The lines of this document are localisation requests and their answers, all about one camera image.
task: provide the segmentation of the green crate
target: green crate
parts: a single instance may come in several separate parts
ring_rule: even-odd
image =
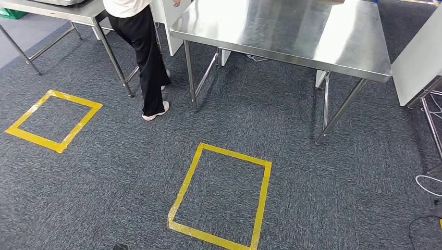
[[[10,19],[20,19],[26,14],[27,13],[23,12],[23,11],[16,11],[13,9],[0,8],[0,17],[6,17],[6,18],[10,18]]]

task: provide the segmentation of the metal frame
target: metal frame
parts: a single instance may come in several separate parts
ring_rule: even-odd
[[[192,73],[192,62],[191,62],[191,56],[190,56],[190,47],[189,47],[189,41],[184,40],[184,48],[186,52],[186,64],[187,64],[187,73],[189,76],[189,86],[190,86],[190,96],[192,100],[192,108],[193,110],[197,110],[197,96],[201,90],[201,87],[203,86],[205,80],[207,79],[207,76],[213,67],[213,65],[221,66],[221,53],[223,51],[222,48],[217,47],[216,53],[212,58],[212,61],[209,64],[209,67],[207,68],[203,78],[201,79],[200,83],[198,84],[197,88],[195,89],[195,85],[193,83],[193,73]],[[345,112],[345,110],[348,108],[348,106],[353,102],[354,98],[358,95],[358,93],[361,91],[361,89],[365,86],[367,83],[367,79],[361,79],[359,83],[354,87],[354,89],[350,92],[344,103],[339,107],[338,111],[335,113],[335,115],[332,117],[331,121],[328,122],[328,106],[329,106],[329,98],[328,98],[328,89],[329,89],[329,77],[331,72],[328,71],[320,84],[320,87],[318,89],[321,89],[321,87],[324,85],[324,112],[323,112],[323,125],[322,125],[322,133],[317,138],[316,144],[319,145],[323,139],[329,135],[332,128],[335,126],[335,124],[338,122],[342,114]]]
[[[189,42],[187,40],[183,40],[184,43],[184,50],[186,52],[186,64],[187,64],[187,74],[189,76],[189,86],[190,86],[190,97],[192,100],[192,108],[194,111],[197,110],[197,96],[201,91],[201,88],[203,87],[204,82],[207,79],[208,74],[210,73],[210,70],[213,68],[213,65],[217,65],[218,67],[221,66],[221,52],[222,49],[219,47],[216,48],[216,53],[213,56],[209,67],[207,68],[206,72],[204,73],[203,78],[201,79],[200,83],[197,86],[197,89],[195,89],[195,85],[193,84],[193,73],[192,73],[192,62],[190,57],[190,46]]]
[[[60,41],[62,38],[64,38],[65,36],[67,36],[67,34],[69,34],[70,32],[74,31],[77,33],[77,36],[79,39],[83,40],[83,38],[80,35],[80,32],[78,32],[77,27],[75,26],[75,24],[73,22],[70,22],[71,27],[66,30],[62,35],[60,35],[59,37],[57,37],[55,40],[53,40],[52,42],[50,42],[49,44],[47,44],[44,48],[42,48],[41,50],[37,51],[34,55],[28,57],[24,51],[20,48],[20,46],[18,46],[18,44],[14,41],[14,39],[12,39],[12,37],[8,34],[8,32],[5,30],[5,28],[3,28],[3,26],[0,24],[0,30],[2,31],[2,33],[6,36],[6,39],[10,41],[10,43],[14,46],[14,48],[18,51],[18,53],[20,54],[21,57],[23,57],[24,61],[26,62],[26,64],[31,65],[31,67],[34,69],[35,74],[38,74],[41,76],[41,72],[38,70],[38,68],[35,66],[35,64],[33,63],[33,61],[35,59],[37,59],[39,56],[41,56],[45,51],[47,51],[48,49],[50,49],[52,46],[54,46],[58,41]]]
[[[346,100],[343,102],[343,104],[339,107],[338,111],[335,113],[335,115],[332,117],[331,121],[328,122],[328,82],[329,82],[329,76],[330,72],[327,72],[326,76],[324,77],[323,83],[325,83],[325,91],[324,91],[324,113],[323,113],[323,126],[322,126],[322,133],[321,136],[316,139],[316,145],[319,145],[324,138],[330,134],[330,131],[335,126],[335,124],[338,122],[338,120],[341,118],[342,114],[345,112],[345,110],[350,106],[350,104],[353,102],[354,98],[361,92],[362,88],[367,83],[367,79],[362,78],[358,84],[353,88],[353,90],[350,92],[350,94],[347,96]]]
[[[120,78],[120,81],[122,82],[123,86],[125,87],[128,96],[134,97],[134,94],[133,94],[132,90],[130,89],[130,87],[128,85],[128,82],[130,80],[132,80],[132,78],[140,70],[140,68],[137,66],[137,67],[135,67],[135,69],[130,73],[130,75],[127,78],[124,76],[124,74],[123,74],[123,72],[121,70],[121,67],[118,64],[118,61],[117,61],[117,59],[115,57],[115,54],[112,51],[111,46],[109,45],[109,41],[107,40],[106,35],[103,32],[103,30],[111,30],[111,31],[113,31],[113,29],[112,28],[101,27],[100,26],[100,20],[103,20],[103,19],[104,19],[104,17],[102,15],[99,15],[99,17],[92,18],[93,25],[91,25],[89,23],[84,23],[84,22],[77,22],[77,23],[95,28],[97,36],[103,42],[103,45],[104,45],[104,47],[106,49],[107,54],[109,55],[109,58],[110,58],[110,60],[112,62],[112,65],[114,66],[115,70],[117,71],[118,77]],[[67,36],[72,31],[75,31],[77,33],[78,38],[83,40],[83,38],[80,35],[80,32],[77,29],[76,24],[74,22],[72,22],[72,21],[70,21],[70,24],[71,24],[71,27],[68,30],[66,30],[62,35],[57,37],[55,40],[53,40],[52,42],[47,44],[44,48],[42,48],[41,50],[39,50],[38,52],[36,52],[34,55],[32,55],[30,57],[28,57],[24,53],[24,51],[20,48],[20,46],[18,46],[18,44],[14,41],[14,39],[12,39],[12,37],[8,34],[8,32],[6,32],[6,30],[2,27],[1,24],[0,24],[0,30],[3,32],[3,34],[6,36],[6,38],[10,41],[10,43],[15,47],[15,49],[18,51],[20,56],[23,57],[23,59],[25,60],[26,64],[29,64],[34,69],[35,74],[38,74],[38,75],[41,76],[41,72],[38,70],[38,68],[33,63],[33,61],[35,59],[37,59],[39,56],[41,56],[44,52],[46,52],[49,48],[54,46],[57,42],[59,42],[62,38]],[[159,51],[161,53],[162,52],[162,50],[161,50],[161,43],[159,41],[159,36],[158,36],[158,31],[157,31],[156,25],[155,25],[155,35],[156,35],[156,42],[158,44]]]
[[[436,81],[434,81],[426,89],[424,89],[424,91],[420,95],[415,97],[407,105],[407,107],[411,109],[416,105],[417,102],[420,101],[422,103],[422,106],[423,106],[423,109],[425,112],[425,117],[427,118],[428,125],[431,130],[431,134],[433,136],[434,144],[436,145],[437,153],[439,155],[440,160],[442,161],[442,141],[440,140],[439,134],[437,133],[436,126],[433,121],[433,117],[431,115],[431,112],[428,108],[427,101],[425,99],[429,94],[442,96],[441,91],[435,90],[436,88],[438,88],[441,85],[442,85],[442,77],[439,77]],[[437,166],[431,168],[430,170],[427,171],[427,173],[431,174],[431,172],[433,172],[433,170],[436,170],[436,168],[437,168]]]

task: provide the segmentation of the white shirt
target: white shirt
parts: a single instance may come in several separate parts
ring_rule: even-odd
[[[133,17],[151,3],[152,0],[103,0],[106,11],[114,17]]]

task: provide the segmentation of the metal tabletop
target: metal tabletop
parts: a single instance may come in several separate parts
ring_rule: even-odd
[[[0,0],[0,7],[56,17],[93,26],[93,18],[101,21],[106,16],[103,0],[86,0],[72,6],[58,6],[29,0]]]
[[[196,0],[173,37],[386,82],[390,60],[376,3],[361,0]]]

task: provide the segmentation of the black pants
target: black pants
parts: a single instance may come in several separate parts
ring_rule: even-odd
[[[135,49],[140,67],[140,85],[144,97],[143,113],[152,116],[164,112],[161,86],[170,80],[156,43],[155,23],[150,6],[133,17],[118,18],[109,15],[115,32]]]

